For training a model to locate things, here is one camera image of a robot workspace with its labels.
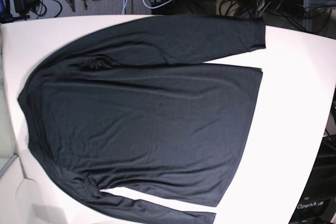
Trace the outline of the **black long-sleeve shirt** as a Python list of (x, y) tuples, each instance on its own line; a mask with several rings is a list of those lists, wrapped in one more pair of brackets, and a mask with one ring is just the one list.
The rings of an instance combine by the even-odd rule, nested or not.
[(154, 16), (60, 48), (28, 77), (18, 103), (33, 157), (67, 195), (140, 223), (213, 223), (107, 193), (126, 187), (216, 207), (247, 142), (262, 71), (213, 60), (264, 49), (261, 20)]

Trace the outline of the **black OpenArm case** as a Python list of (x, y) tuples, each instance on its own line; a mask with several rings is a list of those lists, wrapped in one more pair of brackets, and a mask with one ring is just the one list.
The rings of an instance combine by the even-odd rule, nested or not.
[(322, 139), (290, 223), (332, 223), (335, 215), (335, 135)]

